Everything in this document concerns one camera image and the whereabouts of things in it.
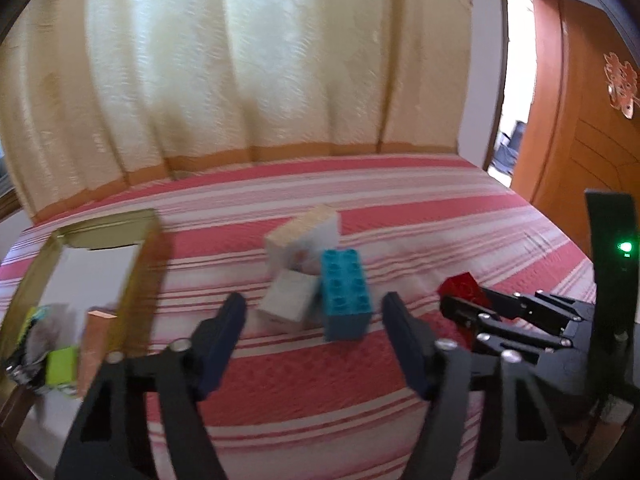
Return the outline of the red toy building brick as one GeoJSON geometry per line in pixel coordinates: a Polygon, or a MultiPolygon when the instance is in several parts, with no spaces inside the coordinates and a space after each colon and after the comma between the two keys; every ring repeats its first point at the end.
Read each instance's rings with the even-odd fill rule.
{"type": "Polygon", "coordinates": [[[466,312],[465,308],[460,309],[459,300],[468,302],[472,308],[491,312],[491,301],[486,292],[471,273],[465,272],[446,278],[437,289],[437,293],[440,313],[458,326],[458,332],[466,346],[472,349],[476,335],[475,312],[474,310],[466,312]]]}

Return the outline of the green soccer ball block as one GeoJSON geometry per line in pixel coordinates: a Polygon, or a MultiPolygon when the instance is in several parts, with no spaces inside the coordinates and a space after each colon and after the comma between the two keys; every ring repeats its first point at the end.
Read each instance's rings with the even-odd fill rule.
{"type": "Polygon", "coordinates": [[[65,347],[51,351],[47,356],[46,385],[51,388],[76,384],[78,348],[65,347]]]}

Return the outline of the blue toy building brick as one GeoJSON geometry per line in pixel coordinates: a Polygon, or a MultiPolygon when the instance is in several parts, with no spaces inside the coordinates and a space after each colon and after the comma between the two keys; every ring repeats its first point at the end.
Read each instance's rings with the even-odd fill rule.
{"type": "Polygon", "coordinates": [[[326,340],[363,338],[373,309],[359,252],[354,248],[328,249],[322,252],[320,285],[326,340]]]}

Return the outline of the red striped bed cover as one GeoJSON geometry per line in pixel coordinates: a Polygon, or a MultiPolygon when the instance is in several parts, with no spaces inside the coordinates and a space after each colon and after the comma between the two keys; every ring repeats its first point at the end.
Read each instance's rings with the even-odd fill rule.
{"type": "MultiPolygon", "coordinates": [[[[160,350],[229,292],[256,307],[268,287],[265,235],[320,204],[340,214],[341,243],[360,253],[372,296],[398,292],[442,336],[458,331],[439,315],[437,291],[460,273],[500,292],[593,300],[591,262],[559,228],[465,160],[431,155],[274,162],[137,188],[26,230],[2,263],[1,298],[53,230],[152,208],[171,248],[151,336],[160,350]]],[[[232,479],[393,479],[425,406],[379,320],[346,344],[249,320],[201,413],[232,479]]]]}

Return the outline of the orange wooden door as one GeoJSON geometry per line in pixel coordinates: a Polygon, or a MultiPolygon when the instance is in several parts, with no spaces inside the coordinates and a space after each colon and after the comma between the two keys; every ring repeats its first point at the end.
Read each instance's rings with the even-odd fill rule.
{"type": "Polygon", "coordinates": [[[598,0],[533,0],[537,71],[511,188],[585,254],[585,192],[639,194],[639,114],[626,112],[605,75],[608,61],[639,64],[598,0]]]}

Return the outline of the gold metal tin tray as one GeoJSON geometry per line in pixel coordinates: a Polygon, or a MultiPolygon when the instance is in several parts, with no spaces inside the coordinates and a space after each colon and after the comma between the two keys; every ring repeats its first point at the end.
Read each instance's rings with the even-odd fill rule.
{"type": "Polygon", "coordinates": [[[157,297],[171,244],[153,209],[110,214],[51,233],[29,265],[1,326],[1,357],[14,350],[28,311],[40,304],[64,304],[68,323],[64,346],[81,341],[86,313],[115,310],[106,348],[144,356],[151,340],[157,297]]]}

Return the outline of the white usb charger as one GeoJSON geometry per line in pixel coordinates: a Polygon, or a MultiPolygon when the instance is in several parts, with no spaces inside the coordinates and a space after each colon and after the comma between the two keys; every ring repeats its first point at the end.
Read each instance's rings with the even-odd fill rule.
{"type": "Polygon", "coordinates": [[[278,330],[298,332],[310,315],[319,287],[317,275],[282,270],[256,309],[258,318],[278,330]]]}

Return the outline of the white box with gold top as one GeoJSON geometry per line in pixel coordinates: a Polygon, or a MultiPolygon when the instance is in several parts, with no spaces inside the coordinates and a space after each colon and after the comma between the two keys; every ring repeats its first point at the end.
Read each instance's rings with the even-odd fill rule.
{"type": "Polygon", "coordinates": [[[272,276],[283,270],[318,275],[321,255],[337,248],[340,239],[340,213],[328,205],[315,206],[264,237],[268,271],[272,276]]]}

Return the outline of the cream patterned curtain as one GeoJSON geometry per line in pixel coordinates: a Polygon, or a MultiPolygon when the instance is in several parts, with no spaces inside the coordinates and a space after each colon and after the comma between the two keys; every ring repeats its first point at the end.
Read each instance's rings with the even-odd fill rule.
{"type": "Polygon", "coordinates": [[[217,167],[453,153],[472,0],[1,0],[1,145],[42,221],[217,167]]]}

